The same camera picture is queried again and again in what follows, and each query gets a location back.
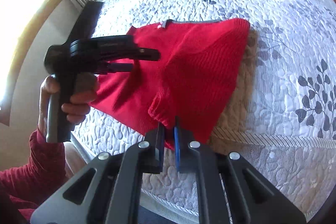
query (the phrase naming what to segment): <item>black handle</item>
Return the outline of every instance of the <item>black handle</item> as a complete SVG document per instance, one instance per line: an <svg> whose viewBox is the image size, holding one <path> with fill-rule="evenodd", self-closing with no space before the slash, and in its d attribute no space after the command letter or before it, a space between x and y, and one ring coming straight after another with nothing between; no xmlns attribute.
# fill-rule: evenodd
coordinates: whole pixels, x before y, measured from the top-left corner
<svg viewBox="0 0 336 224"><path fill-rule="evenodd" d="M70 102L76 84L75 73L64 73L53 75L60 84L60 92L52 94L49 99L47 136L48 143L68 142L71 137L71 130L74 125L67 120L61 106Z"/></svg>

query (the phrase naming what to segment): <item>metal bolt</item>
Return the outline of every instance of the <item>metal bolt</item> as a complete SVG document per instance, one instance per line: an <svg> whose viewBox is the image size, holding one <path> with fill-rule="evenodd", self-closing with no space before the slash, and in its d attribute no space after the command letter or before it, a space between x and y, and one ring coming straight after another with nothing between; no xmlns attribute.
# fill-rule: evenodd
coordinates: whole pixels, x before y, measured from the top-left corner
<svg viewBox="0 0 336 224"><path fill-rule="evenodd" d="M147 142L147 141L139 142L139 147L140 148L147 148L147 147L149 147L149 142Z"/></svg>
<svg viewBox="0 0 336 224"><path fill-rule="evenodd" d="M231 153L229 154L229 157L230 157L230 159L232 159L232 160L239 160L240 155L239 155L238 152L231 152Z"/></svg>
<svg viewBox="0 0 336 224"><path fill-rule="evenodd" d="M107 152L102 152L98 155L98 159L100 160L107 160L109 158L110 154Z"/></svg>
<svg viewBox="0 0 336 224"><path fill-rule="evenodd" d="M189 143L189 146L191 148L199 148L201 146L201 144L198 141L192 141Z"/></svg>

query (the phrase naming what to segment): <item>person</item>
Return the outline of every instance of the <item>person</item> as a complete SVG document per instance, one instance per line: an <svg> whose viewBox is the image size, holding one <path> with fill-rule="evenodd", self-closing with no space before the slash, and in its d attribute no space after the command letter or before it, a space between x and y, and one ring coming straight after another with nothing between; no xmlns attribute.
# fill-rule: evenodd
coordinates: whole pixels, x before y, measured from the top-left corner
<svg viewBox="0 0 336 224"><path fill-rule="evenodd" d="M73 124L84 121L89 113L89 102L95 100L96 85L92 90L74 94L70 103L62 110ZM29 221L33 211L66 182L66 159L63 143L46 143L48 103L50 95L60 90L58 82L51 76L41 85L40 113L37 130L29 139L31 154L28 163L0 172L1 188L9 195L12 203Z"/></svg>

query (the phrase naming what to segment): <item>white quilt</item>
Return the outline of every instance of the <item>white quilt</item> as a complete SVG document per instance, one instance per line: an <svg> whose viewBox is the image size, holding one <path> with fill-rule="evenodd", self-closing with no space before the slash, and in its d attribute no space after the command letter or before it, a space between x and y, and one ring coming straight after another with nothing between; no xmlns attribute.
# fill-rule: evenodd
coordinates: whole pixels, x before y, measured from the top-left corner
<svg viewBox="0 0 336 224"><path fill-rule="evenodd" d="M332 0L106 0L95 37L131 25L245 18L251 32L237 88L210 138L240 152L310 219L336 183L336 4ZM74 136L90 157L124 152L142 139L92 109ZM166 150L163 173L142 191L197 219L195 177L180 175Z"/></svg>

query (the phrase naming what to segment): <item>ribbed knit fabric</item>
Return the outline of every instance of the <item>ribbed knit fabric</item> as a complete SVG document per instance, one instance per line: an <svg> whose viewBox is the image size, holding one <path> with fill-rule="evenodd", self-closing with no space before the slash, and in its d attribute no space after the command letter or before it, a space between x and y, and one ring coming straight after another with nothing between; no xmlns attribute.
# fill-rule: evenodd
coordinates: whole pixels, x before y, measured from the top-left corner
<svg viewBox="0 0 336 224"><path fill-rule="evenodd" d="M235 89L249 28L243 19L131 27L127 34L139 47L158 49L160 61L119 60L134 69L100 75L91 105L141 134L158 122L172 128L179 116L181 126L204 143Z"/></svg>

